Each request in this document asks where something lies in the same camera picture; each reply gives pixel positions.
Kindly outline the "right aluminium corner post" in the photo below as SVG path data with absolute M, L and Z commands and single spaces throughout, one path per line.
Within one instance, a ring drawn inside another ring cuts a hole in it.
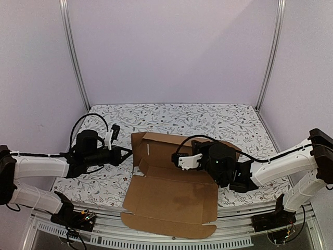
M 285 9 L 286 9 L 286 0 L 279 0 L 277 2 L 276 20 L 275 20 L 273 38 L 272 38 L 272 42 L 271 42 L 270 54 L 268 57 L 266 68 L 265 68 L 265 73 L 264 73 L 262 85 L 261 85 L 261 88 L 259 91 L 259 96 L 258 96 L 256 105 L 255 105 L 255 109 L 258 113 L 260 112 L 261 108 L 263 107 L 268 85 L 270 83 L 271 75 L 273 73 L 276 54 L 278 51 L 280 35 L 281 35 L 282 28 L 283 28 Z

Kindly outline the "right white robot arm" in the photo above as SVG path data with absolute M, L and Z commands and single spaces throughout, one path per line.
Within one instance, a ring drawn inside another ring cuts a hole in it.
M 204 170 L 220 187 L 247 193 L 268 182 L 301 171 L 308 173 L 282 199 L 269 216 L 273 227 L 280 227 L 317 191 L 332 184 L 332 138 L 320 129 L 298 145 L 268 159 L 257 159 L 234 145 L 207 137 L 203 143 L 193 140 L 193 153 L 179 162 L 183 170 Z

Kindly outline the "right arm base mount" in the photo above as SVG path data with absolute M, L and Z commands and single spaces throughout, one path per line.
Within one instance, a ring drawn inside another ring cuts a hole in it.
M 276 208 L 273 212 L 254 215 L 251 223 L 255 232 L 266 231 L 267 238 L 275 245 L 285 244 L 296 222 L 295 212 Z

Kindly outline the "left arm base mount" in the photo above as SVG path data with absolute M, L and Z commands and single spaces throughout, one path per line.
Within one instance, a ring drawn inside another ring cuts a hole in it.
M 78 230 L 92 232 L 96 214 L 89 209 L 83 211 L 75 211 L 72 204 L 63 204 L 60 211 L 52 214 L 51 222 Z

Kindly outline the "floral patterned table mat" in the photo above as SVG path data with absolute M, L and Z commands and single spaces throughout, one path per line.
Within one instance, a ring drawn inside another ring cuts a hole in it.
M 118 124 L 116 145 L 131 146 L 131 134 L 155 132 L 185 137 L 203 134 L 238 146 L 257 159 L 275 155 L 276 150 L 252 106 L 244 104 L 118 104 L 95 105 L 81 130 L 104 135 L 106 126 Z M 121 207 L 131 178 L 139 174 L 133 160 L 103 169 L 91 167 L 78 178 L 57 178 L 52 189 L 68 199 L 101 206 Z

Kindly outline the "aluminium corner post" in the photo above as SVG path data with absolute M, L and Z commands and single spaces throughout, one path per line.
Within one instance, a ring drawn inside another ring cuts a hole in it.
M 276 20 L 275 20 L 273 38 L 272 38 L 272 42 L 271 42 L 270 54 L 268 57 L 266 68 L 265 68 L 265 73 L 264 73 L 262 85 L 261 85 L 261 88 L 259 91 L 259 96 L 258 96 L 256 105 L 255 105 L 255 109 L 258 113 L 260 112 L 261 108 L 263 107 L 268 85 L 270 83 L 271 75 L 273 73 L 276 54 L 278 51 L 280 35 L 281 35 L 282 28 L 283 28 L 285 9 L 286 9 L 286 0 L 279 0 L 277 2 Z
M 84 85 L 84 80 L 83 80 L 78 56 L 77 56 L 76 49 L 75 49 L 74 37 L 73 37 L 71 21 L 70 21 L 68 1 L 60 0 L 59 5 L 60 5 L 60 12 L 61 12 L 63 28 L 65 31 L 65 37 L 66 37 L 67 46 L 68 46 L 68 50 L 69 50 L 69 55 L 70 55 L 76 83 L 78 85 L 79 94 L 81 96 L 84 108 L 87 111 L 89 111 L 91 109 L 91 105 L 89 102 L 86 87 Z

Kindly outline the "left aluminium corner post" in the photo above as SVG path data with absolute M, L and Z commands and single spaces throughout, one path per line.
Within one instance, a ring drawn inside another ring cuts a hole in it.
M 87 111 L 89 111 L 91 109 L 91 105 L 89 102 L 86 87 L 84 85 L 84 80 L 83 80 L 78 56 L 77 56 L 76 49 L 75 49 L 74 37 L 73 37 L 71 21 L 70 21 L 68 1 L 60 0 L 59 5 L 60 5 L 60 12 L 61 12 L 63 28 L 65 31 L 65 37 L 66 37 L 67 46 L 68 46 L 68 50 L 69 50 L 69 55 L 70 55 L 76 83 L 78 85 L 79 94 L 81 96 L 84 108 Z

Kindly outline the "brown cardboard box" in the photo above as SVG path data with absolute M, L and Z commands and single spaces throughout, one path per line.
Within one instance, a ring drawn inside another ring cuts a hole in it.
M 129 228 L 188 239 L 216 231 L 218 185 L 205 172 L 183 171 L 171 162 L 185 137 L 139 132 L 131 135 L 133 175 L 121 213 Z

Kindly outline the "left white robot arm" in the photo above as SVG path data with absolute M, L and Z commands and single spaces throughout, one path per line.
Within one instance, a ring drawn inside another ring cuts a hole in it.
M 77 222 L 73 205 L 62 193 L 40 190 L 19 184 L 30 177 L 77 178 L 89 173 L 90 167 L 119 166 L 132 154 L 131 149 L 114 146 L 118 132 L 111 129 L 100 137 L 96 131 L 77 134 L 75 145 L 58 155 L 12 152 L 1 146 L 1 205 L 17 204 L 56 214 L 66 226 Z

